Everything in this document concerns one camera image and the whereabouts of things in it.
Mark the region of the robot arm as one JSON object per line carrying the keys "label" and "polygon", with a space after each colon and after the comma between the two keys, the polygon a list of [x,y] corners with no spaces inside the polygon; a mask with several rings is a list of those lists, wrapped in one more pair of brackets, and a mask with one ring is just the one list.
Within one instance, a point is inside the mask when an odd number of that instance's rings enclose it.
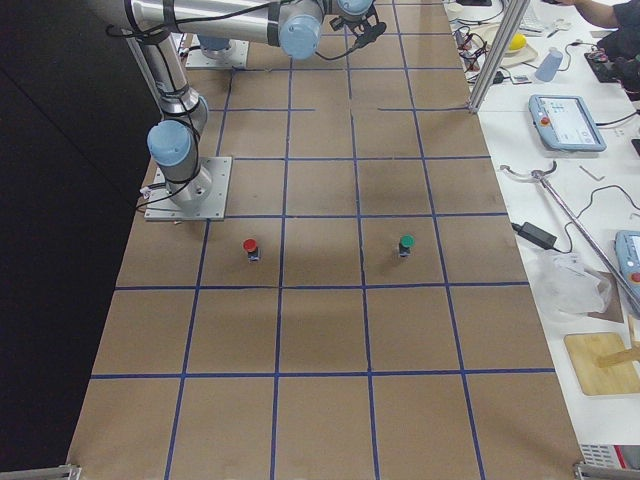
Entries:
{"label": "robot arm", "polygon": [[373,0],[330,0],[328,12],[348,21],[355,21],[361,19],[373,3]]}
{"label": "robot arm", "polygon": [[190,84],[172,38],[194,34],[201,45],[233,40],[264,43],[304,60],[317,52],[323,22],[358,17],[363,8],[344,1],[91,1],[106,33],[136,44],[138,64],[156,99],[161,120],[147,135],[163,175],[164,194],[140,208],[167,207],[194,217],[211,197],[213,165],[199,152],[208,104]]}

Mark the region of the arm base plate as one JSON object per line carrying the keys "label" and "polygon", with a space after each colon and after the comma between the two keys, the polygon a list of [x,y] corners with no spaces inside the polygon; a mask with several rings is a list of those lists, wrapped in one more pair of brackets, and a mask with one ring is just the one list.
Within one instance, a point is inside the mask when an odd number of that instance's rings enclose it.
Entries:
{"label": "arm base plate", "polygon": [[247,41],[231,40],[225,49],[202,50],[199,39],[194,37],[188,47],[185,66],[190,70],[245,69],[248,53],[249,43]]}
{"label": "arm base plate", "polygon": [[231,157],[200,157],[199,174],[181,190],[180,185],[166,188],[164,175],[156,168],[152,189],[143,206],[147,221],[223,221],[231,178]]}

